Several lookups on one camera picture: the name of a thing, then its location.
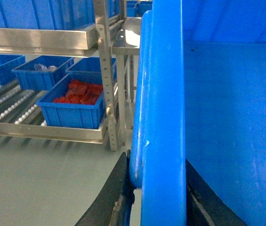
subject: blue storage bin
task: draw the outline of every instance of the blue storage bin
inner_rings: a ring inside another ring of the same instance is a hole
[[[25,56],[0,55],[0,85],[6,85],[16,79],[12,69],[25,63]]]
[[[127,16],[128,17],[137,16],[137,4],[127,4]]]
[[[136,5],[137,3],[138,3],[138,1],[127,1],[127,5],[128,4],[135,4]]]
[[[102,84],[101,76],[94,74],[68,74],[50,92],[43,96],[37,105],[41,107],[47,125],[71,128],[97,129],[105,112],[104,93],[95,105],[53,103],[55,98],[65,96],[71,79]]]
[[[116,0],[115,7],[116,15],[118,15],[120,11],[120,0]]]
[[[116,0],[109,0],[109,16]],[[94,23],[92,0],[0,0],[0,28],[74,30]]]
[[[57,70],[55,72],[38,72],[34,69],[35,64],[42,64],[46,67],[54,65]],[[21,89],[50,90],[65,76],[65,70],[73,64],[73,57],[40,56],[15,68],[12,72],[16,75]]]
[[[138,5],[138,13],[143,15],[146,11],[152,10],[153,2],[152,1],[142,1]]]
[[[115,58],[112,58],[112,68],[113,68],[113,78],[115,80],[117,78]],[[94,83],[97,84],[98,80],[100,80],[102,84],[100,59],[98,57],[83,58],[76,64],[69,67],[66,70],[66,73],[82,74],[82,75],[90,76],[90,79],[91,79],[90,83],[93,83],[92,79],[94,79]]]

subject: red packaged goods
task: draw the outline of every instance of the red packaged goods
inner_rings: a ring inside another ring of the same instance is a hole
[[[61,98],[55,98],[53,100],[53,103],[60,103],[60,104],[70,104],[70,101],[66,97],[61,97]]]
[[[103,92],[104,87],[102,85],[89,84],[88,90],[90,93],[100,95]]]
[[[72,79],[65,97],[55,98],[53,103],[95,105],[103,92],[102,85],[88,84]]]
[[[82,97],[83,96],[79,96],[79,95],[70,95],[68,98],[71,104],[80,104]]]
[[[78,81],[77,79],[72,79],[68,85],[68,88],[72,89],[78,87],[79,85],[88,85],[87,82]]]

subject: metal shelf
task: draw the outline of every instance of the metal shelf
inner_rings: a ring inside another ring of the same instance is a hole
[[[117,55],[139,55],[140,49],[141,18],[128,17],[117,40],[113,44],[113,53]]]
[[[43,92],[23,91],[13,82],[0,87],[0,135],[53,140],[105,143],[118,149],[120,132],[118,84],[113,82],[111,40],[126,18],[126,2],[120,0],[120,14],[108,18],[107,0],[93,0],[95,24],[76,31],[0,28],[0,53],[90,57],[99,52],[106,112],[98,129],[44,126],[41,110],[35,105]],[[16,107],[11,106],[21,101]]]
[[[41,109],[35,105],[35,102],[45,93],[44,91],[21,90],[16,81],[1,86],[0,135],[95,144],[106,142],[108,136],[108,119],[106,116],[102,119],[98,129],[76,129],[44,125]],[[115,85],[114,97],[115,103],[117,103],[117,84]]]
[[[114,16],[109,21],[110,33],[116,35],[123,20]],[[89,57],[97,41],[95,25],[76,31],[0,28],[0,53]]]

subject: metal shelf rail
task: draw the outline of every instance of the metal shelf rail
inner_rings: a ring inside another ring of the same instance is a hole
[[[99,51],[106,102],[106,116],[98,129],[46,126],[35,102],[44,93],[21,90],[17,82],[0,87],[0,135],[87,143],[106,142],[118,149],[118,87],[113,83],[111,39],[126,17],[124,0],[120,14],[108,17],[107,0],[93,0],[96,24],[83,30],[51,31],[0,28],[0,53],[89,57]]]

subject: empty blue crate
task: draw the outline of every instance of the empty blue crate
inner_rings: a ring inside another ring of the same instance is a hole
[[[117,78],[116,59],[112,58],[113,79]],[[101,83],[101,69],[100,59],[98,57],[83,58],[76,64],[72,65],[66,70],[69,74],[82,74],[89,76],[90,79],[94,79],[96,82],[100,79]]]
[[[137,4],[127,4],[127,16],[128,17],[137,16]]]
[[[138,5],[138,13],[143,15],[146,11],[152,10],[153,2],[152,1],[142,1]]]
[[[50,90],[65,76],[65,70],[73,65],[74,58],[65,56],[40,56],[23,64],[12,72],[16,75],[21,89]],[[34,69],[35,64],[46,67],[55,66],[54,72],[40,72]]]
[[[0,85],[6,85],[16,79],[12,69],[25,63],[25,56],[0,55]]]
[[[65,96],[72,79],[101,85],[99,74],[68,74],[51,91],[37,101],[41,107],[47,125],[58,127],[97,129],[105,112],[104,93],[95,105],[53,103],[55,98]]]
[[[110,17],[116,1],[108,1]],[[0,28],[75,30],[94,21],[92,0],[0,0]]]

